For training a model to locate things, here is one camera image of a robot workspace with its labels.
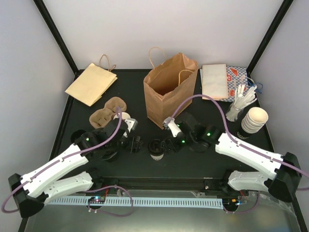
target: robotic arm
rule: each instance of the robotic arm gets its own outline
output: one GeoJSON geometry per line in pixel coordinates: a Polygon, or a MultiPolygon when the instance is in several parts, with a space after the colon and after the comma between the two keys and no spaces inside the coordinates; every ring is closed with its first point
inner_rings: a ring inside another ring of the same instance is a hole
{"type": "Polygon", "coordinates": [[[14,194],[14,200],[21,217],[28,218],[38,213],[50,201],[75,192],[87,191],[93,187],[94,183],[99,182],[100,177],[93,170],[82,172],[70,178],[59,179],[92,160],[110,160],[115,157],[119,149],[127,145],[129,133],[136,128],[137,121],[135,119],[128,118],[122,121],[116,136],[105,146],[90,152],[66,156],[107,140],[114,132],[117,123],[118,120],[116,119],[109,122],[103,129],[99,128],[82,134],[63,153],[31,173],[23,176],[18,174],[10,176],[9,184],[12,191],[26,181],[29,182],[14,194]],[[44,172],[31,179],[42,170],[44,172]]]}
{"type": "MultiPolygon", "coordinates": [[[[213,144],[215,145],[215,151],[217,153],[230,156],[257,170],[257,172],[245,173],[238,171],[230,172],[228,174],[227,184],[232,189],[268,191],[272,196],[284,202],[291,202],[294,199],[295,192],[301,179],[301,174],[297,173],[295,170],[239,146],[232,142],[226,133],[220,132],[213,126],[201,126],[186,112],[180,114],[176,122],[173,118],[167,118],[164,121],[164,127],[171,131],[175,143],[187,144],[199,151],[201,149],[205,151],[213,144]]],[[[232,137],[237,142],[270,156],[272,159],[284,161],[300,168],[297,157],[291,153],[286,153],[285,156],[282,156],[255,147],[235,136],[232,137]]]]}

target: purple cable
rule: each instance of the purple cable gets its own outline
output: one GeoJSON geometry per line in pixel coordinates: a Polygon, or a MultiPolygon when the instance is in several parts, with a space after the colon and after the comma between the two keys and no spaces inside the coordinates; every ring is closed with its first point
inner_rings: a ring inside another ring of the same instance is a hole
{"type": "MultiPolygon", "coordinates": [[[[71,154],[68,154],[66,156],[63,157],[63,159],[67,159],[71,156],[74,156],[74,155],[77,155],[77,154],[81,154],[81,153],[84,153],[84,152],[88,152],[88,151],[92,151],[100,146],[104,146],[105,144],[107,144],[110,140],[113,139],[113,137],[115,137],[115,135],[118,133],[119,131],[119,128],[120,128],[120,125],[121,125],[121,121],[122,121],[122,114],[121,114],[121,108],[120,107],[117,107],[117,114],[118,114],[118,117],[119,117],[119,121],[118,121],[118,124],[117,124],[117,127],[115,129],[115,131],[113,132],[113,134],[107,139],[105,140],[104,142],[98,144],[98,145],[95,145],[93,147],[90,147],[90,148],[87,148],[87,149],[84,149],[84,150],[81,150],[81,151],[76,151],[74,153],[71,153],[71,154]]],[[[30,180],[33,180],[34,178],[36,178],[38,175],[40,175],[41,173],[45,172],[47,169],[49,169],[50,167],[54,166],[55,164],[59,163],[60,160],[56,160],[55,162],[49,164],[48,166],[46,166],[45,168],[43,168],[42,170],[40,170],[39,172],[37,172],[33,177],[30,178],[30,180]]],[[[5,209],[5,206],[7,204],[7,202],[9,201],[9,199],[17,192],[19,191],[23,186],[25,186],[27,183],[29,183],[29,181],[26,181],[25,183],[21,184],[20,186],[18,186],[17,188],[15,188],[11,193],[10,195],[4,200],[4,202],[2,203],[2,206],[1,206],[1,211],[6,213],[6,214],[11,214],[11,213],[15,213],[18,211],[18,209],[14,209],[14,210],[6,210],[5,209]]]]}
{"type": "Polygon", "coordinates": [[[260,192],[258,192],[256,203],[254,204],[254,206],[251,209],[248,209],[248,210],[242,211],[242,212],[232,212],[232,211],[227,211],[226,208],[223,206],[223,210],[226,211],[227,214],[246,214],[246,213],[253,211],[259,205],[260,200],[261,200],[261,196],[260,196],[260,192]]]}
{"type": "MultiPolygon", "coordinates": [[[[117,185],[111,185],[111,186],[106,186],[106,187],[99,188],[99,189],[96,189],[96,190],[89,190],[89,191],[84,191],[84,192],[92,193],[92,192],[98,192],[98,191],[105,190],[105,189],[110,189],[110,188],[121,189],[121,190],[123,190],[124,192],[127,193],[127,195],[130,198],[130,201],[131,201],[130,211],[128,213],[126,213],[126,214],[113,214],[113,213],[106,212],[106,211],[99,210],[99,209],[97,209],[96,211],[98,211],[100,213],[107,214],[107,215],[111,215],[111,216],[115,216],[115,217],[120,217],[120,218],[127,217],[127,216],[131,215],[133,213],[133,198],[131,197],[130,193],[126,189],[124,189],[123,187],[120,187],[120,186],[117,186],[117,185]]],[[[95,211],[95,209],[91,209],[90,208],[90,202],[88,204],[88,209],[92,210],[92,211],[95,211]]]]}
{"type": "MultiPolygon", "coordinates": [[[[197,97],[208,98],[209,100],[211,100],[211,101],[217,106],[217,108],[218,108],[219,111],[220,111],[220,114],[221,114],[221,117],[222,117],[222,120],[223,120],[223,124],[224,124],[224,128],[225,128],[225,131],[226,131],[227,136],[228,136],[234,143],[237,144],[237,141],[232,137],[230,131],[228,130],[227,123],[226,123],[226,119],[225,119],[224,112],[223,112],[222,108],[220,107],[220,105],[219,105],[213,98],[211,98],[211,97],[209,97],[209,96],[207,96],[207,95],[204,95],[204,94],[196,94],[196,95],[193,95],[193,96],[187,98],[186,100],[184,100],[184,101],[178,106],[178,108],[175,110],[175,112],[173,113],[173,115],[172,115],[171,117],[174,118],[175,115],[177,114],[177,112],[182,108],[182,106],[183,106],[187,101],[191,100],[192,98],[197,98],[197,97]]],[[[251,151],[251,152],[254,152],[255,154],[258,154],[258,155],[260,155],[260,156],[262,156],[262,157],[264,157],[264,158],[267,158],[267,159],[269,159],[269,160],[273,160],[273,161],[278,162],[278,163],[280,163],[280,164],[282,164],[282,165],[284,165],[284,166],[286,166],[286,167],[289,167],[289,168],[291,168],[291,169],[293,169],[293,170],[299,172],[300,174],[304,175],[305,177],[309,178],[309,173],[306,173],[306,172],[300,170],[299,168],[296,168],[295,166],[293,166],[293,165],[291,165],[291,164],[289,164],[289,163],[283,162],[283,161],[278,160],[278,159],[272,159],[271,156],[264,155],[263,153],[261,153],[261,152],[259,152],[259,151],[256,151],[256,150],[254,150],[254,149],[252,149],[252,148],[250,148],[250,147],[247,147],[246,145],[243,145],[243,144],[241,144],[241,143],[239,144],[239,146],[241,146],[241,147],[243,147],[243,148],[245,148],[245,149],[247,149],[247,150],[249,150],[249,151],[251,151]]],[[[306,188],[298,188],[297,190],[305,191],[305,190],[309,190],[309,187],[306,187],[306,188]]]]}

